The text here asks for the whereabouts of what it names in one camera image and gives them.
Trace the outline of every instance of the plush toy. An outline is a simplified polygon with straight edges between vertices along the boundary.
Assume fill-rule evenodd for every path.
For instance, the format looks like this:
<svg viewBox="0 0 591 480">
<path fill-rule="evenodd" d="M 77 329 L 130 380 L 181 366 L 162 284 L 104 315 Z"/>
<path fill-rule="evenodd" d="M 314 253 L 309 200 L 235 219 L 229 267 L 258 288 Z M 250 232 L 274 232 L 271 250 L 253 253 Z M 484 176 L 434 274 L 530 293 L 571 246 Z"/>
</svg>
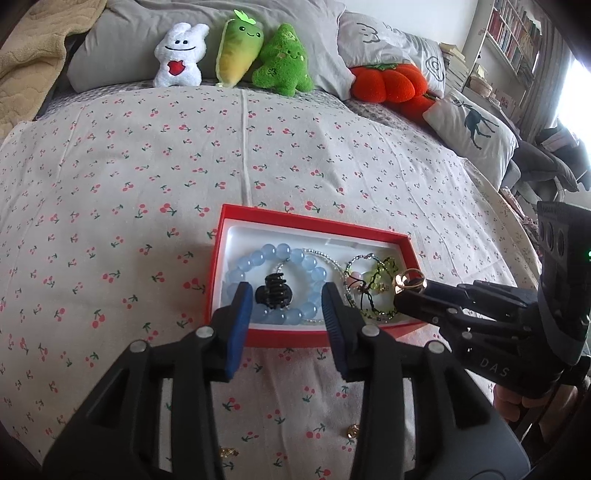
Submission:
<svg viewBox="0 0 591 480">
<path fill-rule="evenodd" d="M 184 22 L 174 25 L 154 50 L 160 62 L 154 86 L 201 85 L 201 71 L 197 62 L 205 55 L 205 37 L 208 33 L 209 27 L 201 23 L 194 27 Z"/>
<path fill-rule="evenodd" d="M 252 83 L 260 88 L 273 88 L 277 93 L 294 96 L 296 90 L 310 92 L 314 83 L 308 75 L 308 55 L 288 23 L 281 24 L 259 58 L 263 66 L 252 74 Z"/>
<path fill-rule="evenodd" d="M 435 100 L 427 96 L 427 81 L 409 63 L 370 65 L 351 69 L 356 80 L 351 95 L 369 103 L 384 103 L 414 123 L 428 128 L 423 113 Z"/>
<path fill-rule="evenodd" d="M 234 10 L 223 28 L 220 49 L 217 52 L 216 75 L 218 86 L 234 87 L 248 71 L 261 51 L 264 34 L 256 21 L 242 11 Z"/>
</svg>

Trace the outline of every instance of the white plush toy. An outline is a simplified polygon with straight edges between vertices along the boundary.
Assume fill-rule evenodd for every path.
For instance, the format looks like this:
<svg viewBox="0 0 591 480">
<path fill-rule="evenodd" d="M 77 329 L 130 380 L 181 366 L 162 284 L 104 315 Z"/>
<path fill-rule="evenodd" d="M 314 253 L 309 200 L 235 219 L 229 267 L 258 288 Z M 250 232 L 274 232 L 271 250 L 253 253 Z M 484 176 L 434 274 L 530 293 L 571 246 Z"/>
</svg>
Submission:
<svg viewBox="0 0 591 480">
<path fill-rule="evenodd" d="M 164 36 L 154 50 L 160 61 L 160 69 L 154 79 L 155 87 L 171 85 L 201 85 L 201 71 L 197 62 L 205 55 L 205 37 L 209 27 L 197 24 L 177 23 Z"/>
</svg>

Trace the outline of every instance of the beige quilted blanket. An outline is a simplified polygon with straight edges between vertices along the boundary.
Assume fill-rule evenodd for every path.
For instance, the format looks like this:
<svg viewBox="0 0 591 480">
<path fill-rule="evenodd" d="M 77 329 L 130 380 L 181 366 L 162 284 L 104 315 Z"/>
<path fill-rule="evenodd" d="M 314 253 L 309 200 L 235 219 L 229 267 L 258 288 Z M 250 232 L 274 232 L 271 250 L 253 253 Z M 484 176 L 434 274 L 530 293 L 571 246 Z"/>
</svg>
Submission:
<svg viewBox="0 0 591 480">
<path fill-rule="evenodd" d="M 106 0 L 40 0 L 0 49 L 0 141 L 32 120 L 66 61 L 64 39 L 89 30 Z"/>
</svg>

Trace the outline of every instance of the bright window light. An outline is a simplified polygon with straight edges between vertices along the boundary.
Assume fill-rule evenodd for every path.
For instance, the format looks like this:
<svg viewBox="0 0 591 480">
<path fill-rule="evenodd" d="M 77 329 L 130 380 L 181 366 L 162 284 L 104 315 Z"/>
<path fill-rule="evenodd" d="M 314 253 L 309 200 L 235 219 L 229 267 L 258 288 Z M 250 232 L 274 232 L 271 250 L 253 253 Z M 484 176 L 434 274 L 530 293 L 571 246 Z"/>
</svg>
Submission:
<svg viewBox="0 0 591 480">
<path fill-rule="evenodd" d="M 587 94 L 589 86 L 591 73 L 575 60 L 566 75 L 558 104 L 558 118 L 585 145 L 591 145 L 591 96 Z"/>
</svg>

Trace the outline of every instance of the curtain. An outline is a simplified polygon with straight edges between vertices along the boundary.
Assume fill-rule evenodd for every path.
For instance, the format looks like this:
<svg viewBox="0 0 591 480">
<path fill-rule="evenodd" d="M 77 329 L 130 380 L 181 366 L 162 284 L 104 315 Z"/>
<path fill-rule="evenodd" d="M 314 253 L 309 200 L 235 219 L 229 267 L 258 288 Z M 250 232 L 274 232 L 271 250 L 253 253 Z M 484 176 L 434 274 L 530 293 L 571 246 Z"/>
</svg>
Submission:
<svg viewBox="0 0 591 480">
<path fill-rule="evenodd" d="M 556 121 L 560 95 L 573 55 L 560 32 L 540 15 L 542 40 L 535 79 L 527 94 L 519 127 L 521 138 L 533 143 L 540 130 Z"/>
</svg>

